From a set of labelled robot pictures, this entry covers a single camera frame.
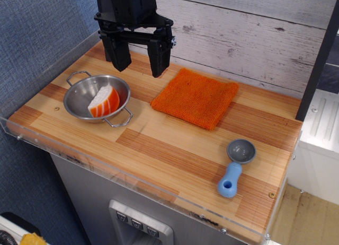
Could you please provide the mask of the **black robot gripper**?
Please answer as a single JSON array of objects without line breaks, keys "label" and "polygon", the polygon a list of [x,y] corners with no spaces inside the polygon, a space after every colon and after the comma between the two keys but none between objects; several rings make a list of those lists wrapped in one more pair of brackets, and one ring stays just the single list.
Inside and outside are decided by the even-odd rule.
[{"label": "black robot gripper", "polygon": [[152,75],[170,65],[173,21],[157,14],[156,0],[97,0],[99,34],[110,61],[118,71],[131,64],[128,43],[147,45]]}]

